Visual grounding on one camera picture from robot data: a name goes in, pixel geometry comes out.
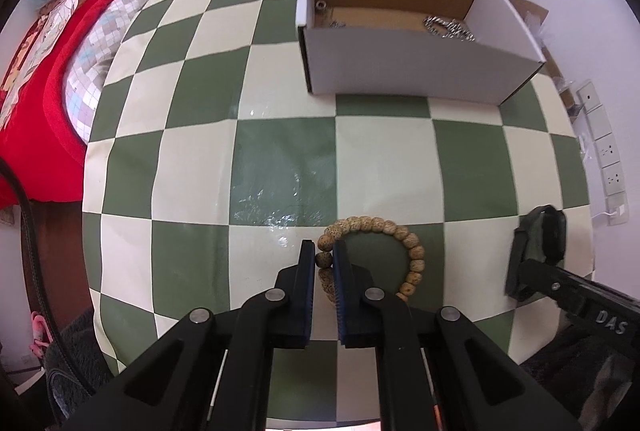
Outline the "white cardboard jewelry box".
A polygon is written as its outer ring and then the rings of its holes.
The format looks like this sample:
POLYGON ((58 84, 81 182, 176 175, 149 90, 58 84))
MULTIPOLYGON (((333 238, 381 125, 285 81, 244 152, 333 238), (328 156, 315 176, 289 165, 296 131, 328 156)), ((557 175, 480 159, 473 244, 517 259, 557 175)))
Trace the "white cardboard jewelry box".
POLYGON ((509 0, 297 0, 295 21, 315 95, 500 105, 546 61, 509 0), (463 22, 476 41, 429 34, 427 15, 463 22))

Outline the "white power strip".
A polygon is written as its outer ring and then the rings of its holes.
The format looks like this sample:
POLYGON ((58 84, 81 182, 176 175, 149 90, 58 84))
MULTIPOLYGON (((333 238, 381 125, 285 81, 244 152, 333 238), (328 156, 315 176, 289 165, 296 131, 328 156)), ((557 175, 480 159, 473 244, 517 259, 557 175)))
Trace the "white power strip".
POLYGON ((573 126, 586 168, 598 169, 602 186, 603 208, 592 220, 608 226, 622 225, 629 220, 629 206, 622 157, 618 150, 611 121, 591 80, 575 90, 577 115, 573 126))

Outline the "pink slipper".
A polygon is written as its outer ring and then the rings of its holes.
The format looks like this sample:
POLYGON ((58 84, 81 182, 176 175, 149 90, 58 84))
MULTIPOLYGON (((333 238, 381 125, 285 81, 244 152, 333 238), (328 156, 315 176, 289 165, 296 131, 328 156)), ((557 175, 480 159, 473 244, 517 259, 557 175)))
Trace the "pink slipper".
POLYGON ((32 344, 29 349, 37 359, 44 359, 47 348, 53 342, 52 333, 46 319, 38 312, 30 314, 30 321, 32 322, 32 344))

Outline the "green checkered tablecloth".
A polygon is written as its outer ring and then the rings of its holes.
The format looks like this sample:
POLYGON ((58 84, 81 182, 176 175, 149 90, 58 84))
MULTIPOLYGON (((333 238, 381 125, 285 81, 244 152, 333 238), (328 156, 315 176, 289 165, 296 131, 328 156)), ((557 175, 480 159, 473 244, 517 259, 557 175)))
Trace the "green checkered tablecloth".
POLYGON ((553 81, 502 105, 311 95, 296 0, 151 0, 105 79, 87 146, 84 250, 94 330, 123 370, 194 307, 271 287, 300 243, 382 217, 426 251, 413 307, 458 307, 524 362, 561 312, 503 292, 514 229, 568 219, 566 264, 593 269, 578 141, 553 81))

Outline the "brown cardboard box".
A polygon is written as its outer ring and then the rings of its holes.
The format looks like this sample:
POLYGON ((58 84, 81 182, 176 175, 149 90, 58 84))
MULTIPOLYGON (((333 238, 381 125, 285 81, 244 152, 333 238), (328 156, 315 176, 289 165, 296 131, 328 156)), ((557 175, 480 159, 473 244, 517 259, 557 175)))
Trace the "brown cardboard box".
POLYGON ((576 100, 574 92, 570 90, 570 83, 565 79, 558 63, 555 61, 549 50, 550 37, 547 30, 548 25, 546 23, 549 11, 533 1, 509 1, 512 6, 514 6, 514 9, 516 9, 516 12, 520 14, 520 17, 536 40, 536 43, 538 43, 542 55, 546 58, 544 71, 552 79, 556 90, 558 90, 568 116, 570 116, 570 119, 575 119, 582 109, 582 105, 580 105, 576 100))

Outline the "red floral bed quilt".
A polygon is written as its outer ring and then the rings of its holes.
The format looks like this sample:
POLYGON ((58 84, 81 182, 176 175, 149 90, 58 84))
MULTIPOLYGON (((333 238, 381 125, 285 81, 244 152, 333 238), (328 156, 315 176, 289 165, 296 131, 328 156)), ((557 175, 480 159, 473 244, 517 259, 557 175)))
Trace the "red floral bed quilt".
POLYGON ((1 129, 1 161, 37 202, 82 198, 86 143, 73 129, 63 104, 63 77, 90 28, 113 0, 85 0, 72 14, 53 50, 18 91, 1 129))

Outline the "checkered mattress sheet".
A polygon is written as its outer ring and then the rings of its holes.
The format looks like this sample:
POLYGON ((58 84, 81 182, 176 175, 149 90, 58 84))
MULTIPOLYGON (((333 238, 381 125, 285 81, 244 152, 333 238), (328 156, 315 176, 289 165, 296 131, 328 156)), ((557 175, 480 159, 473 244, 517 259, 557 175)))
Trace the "checkered mattress sheet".
POLYGON ((104 82, 120 43, 149 0, 113 0, 89 29, 63 77, 65 109, 78 138, 87 143, 104 82))

